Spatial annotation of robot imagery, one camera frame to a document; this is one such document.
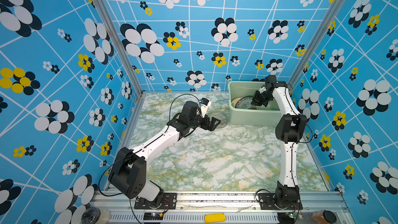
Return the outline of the blue patterned plate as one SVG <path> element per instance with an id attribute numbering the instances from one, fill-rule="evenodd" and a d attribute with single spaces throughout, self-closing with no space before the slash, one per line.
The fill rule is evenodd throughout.
<path id="1" fill-rule="evenodd" d="M 246 97 L 240 98 L 236 102 L 235 108 L 244 109 L 244 110 L 255 110 L 257 107 L 253 103 L 253 97 L 252 96 L 246 96 Z"/>

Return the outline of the greenish clear glass plate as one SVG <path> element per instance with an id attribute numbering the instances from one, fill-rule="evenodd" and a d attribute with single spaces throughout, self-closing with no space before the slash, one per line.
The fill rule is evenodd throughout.
<path id="1" fill-rule="evenodd" d="M 216 121 L 216 128 L 222 129 L 228 125 L 228 116 L 224 113 L 215 113 L 213 115 L 214 118 L 218 119 Z"/>

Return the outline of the beige bamboo pattern plate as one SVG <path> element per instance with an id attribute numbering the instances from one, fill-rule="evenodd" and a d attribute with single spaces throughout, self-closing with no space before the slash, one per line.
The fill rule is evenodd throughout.
<path id="1" fill-rule="evenodd" d="M 235 98 L 232 102 L 231 105 L 234 108 L 238 108 L 238 109 L 245 109 L 247 107 L 247 103 L 244 97 L 237 97 Z"/>

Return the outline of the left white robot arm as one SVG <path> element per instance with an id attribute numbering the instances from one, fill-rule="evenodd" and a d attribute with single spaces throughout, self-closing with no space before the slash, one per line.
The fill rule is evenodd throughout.
<path id="1" fill-rule="evenodd" d="M 147 180 L 147 167 L 166 148 L 192 134 L 197 128 L 214 131 L 221 123 L 206 113 L 211 101 L 202 98 L 198 102 L 187 101 L 180 113 L 171 118 L 153 138 L 134 148 L 121 148 L 110 168 L 108 181 L 128 199 L 136 197 L 159 206 L 164 190 Z"/>

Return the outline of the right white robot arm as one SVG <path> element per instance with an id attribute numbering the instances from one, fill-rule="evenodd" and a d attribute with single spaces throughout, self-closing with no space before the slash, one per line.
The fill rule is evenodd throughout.
<path id="1" fill-rule="evenodd" d="M 294 106 L 288 84 L 278 81 L 275 75 L 268 75 L 264 80 L 264 86 L 253 95 L 252 103 L 255 106 L 267 106 L 273 100 L 276 101 L 282 114 L 275 129 L 281 149 L 281 170 L 274 194 L 275 205 L 280 209 L 290 206 L 301 209 L 296 156 L 307 121 Z"/>

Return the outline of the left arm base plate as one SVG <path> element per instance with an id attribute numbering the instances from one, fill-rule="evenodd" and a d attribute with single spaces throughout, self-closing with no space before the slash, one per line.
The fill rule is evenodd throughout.
<path id="1" fill-rule="evenodd" d="M 135 209 L 175 209 L 177 203 L 177 193 L 160 193 L 153 201 L 145 198 L 138 198 L 134 203 Z"/>

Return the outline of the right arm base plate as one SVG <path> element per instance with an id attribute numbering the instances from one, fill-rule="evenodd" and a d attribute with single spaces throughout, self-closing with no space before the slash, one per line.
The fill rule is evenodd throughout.
<path id="1" fill-rule="evenodd" d="M 257 193 L 255 199 L 260 204 L 261 210 L 297 211 L 303 209 L 302 203 L 295 200 L 293 202 L 280 203 L 278 205 L 275 202 L 274 194 L 271 193 Z"/>

